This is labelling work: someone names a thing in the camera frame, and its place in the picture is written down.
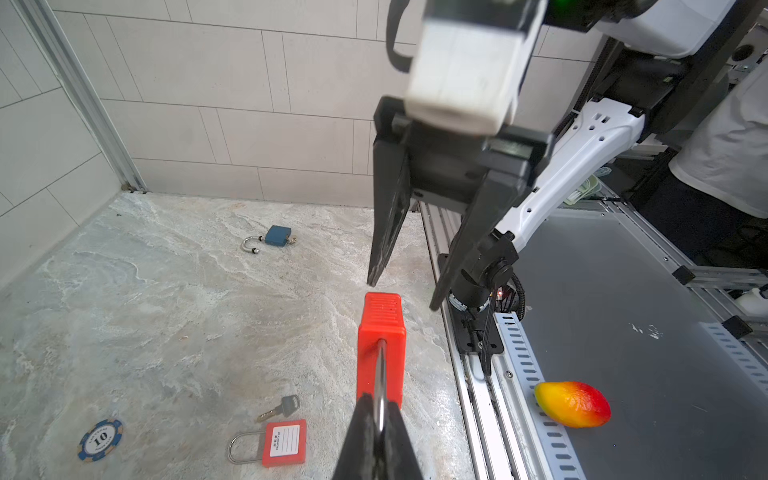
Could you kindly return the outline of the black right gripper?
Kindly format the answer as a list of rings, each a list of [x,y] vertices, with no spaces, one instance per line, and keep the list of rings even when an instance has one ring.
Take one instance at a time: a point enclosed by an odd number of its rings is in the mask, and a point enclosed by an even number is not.
[[[554,136],[504,124],[491,136],[460,134],[406,115],[404,101],[383,96],[374,113],[374,230],[367,284],[386,269],[411,195],[465,210],[440,270],[430,308],[453,298],[479,309],[507,283],[519,258],[512,233],[496,226],[533,191],[548,166]]]

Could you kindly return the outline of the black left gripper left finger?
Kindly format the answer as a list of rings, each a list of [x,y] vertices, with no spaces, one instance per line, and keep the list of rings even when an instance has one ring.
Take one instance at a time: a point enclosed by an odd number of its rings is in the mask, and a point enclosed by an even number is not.
[[[376,444],[373,397],[363,394],[356,402],[332,479],[374,479],[377,463]]]

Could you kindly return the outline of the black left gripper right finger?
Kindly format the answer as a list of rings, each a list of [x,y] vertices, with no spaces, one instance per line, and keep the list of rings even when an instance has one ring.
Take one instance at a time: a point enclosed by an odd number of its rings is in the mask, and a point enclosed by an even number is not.
[[[383,433],[379,441],[379,478],[423,479],[407,428],[395,402],[389,402],[384,410]]]

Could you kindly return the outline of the red padlock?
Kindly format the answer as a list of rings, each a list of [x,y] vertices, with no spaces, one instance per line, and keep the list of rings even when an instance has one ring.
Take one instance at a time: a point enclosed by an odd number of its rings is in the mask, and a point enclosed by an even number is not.
[[[304,419],[271,422],[256,431],[237,433],[226,449],[227,460],[233,465],[258,463],[265,468],[300,465],[307,457],[308,425]],[[237,457],[234,447],[244,439],[255,439],[257,449],[251,456]]]
[[[369,292],[365,296],[357,339],[357,398],[373,399],[376,437],[386,425],[386,408],[402,407],[407,331],[398,294]]]

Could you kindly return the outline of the blue padlock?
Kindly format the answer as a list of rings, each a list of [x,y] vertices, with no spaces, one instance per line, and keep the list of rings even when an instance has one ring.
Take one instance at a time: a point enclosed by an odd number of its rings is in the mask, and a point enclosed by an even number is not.
[[[240,244],[240,249],[246,253],[258,254],[260,249],[256,244],[274,247],[285,247],[296,243],[296,236],[289,227],[272,225],[265,234],[248,236]]]

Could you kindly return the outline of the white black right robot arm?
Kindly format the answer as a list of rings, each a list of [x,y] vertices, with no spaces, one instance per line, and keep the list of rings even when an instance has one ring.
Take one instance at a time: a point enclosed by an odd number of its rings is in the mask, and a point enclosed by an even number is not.
[[[458,212],[430,306],[489,319],[493,294],[538,227],[599,167],[680,127],[704,103],[763,1],[430,1],[414,55],[395,49],[406,3],[388,9],[390,64],[372,143],[374,232],[367,281],[385,270],[409,206]],[[551,134],[514,124],[543,26],[606,34],[583,106]]]

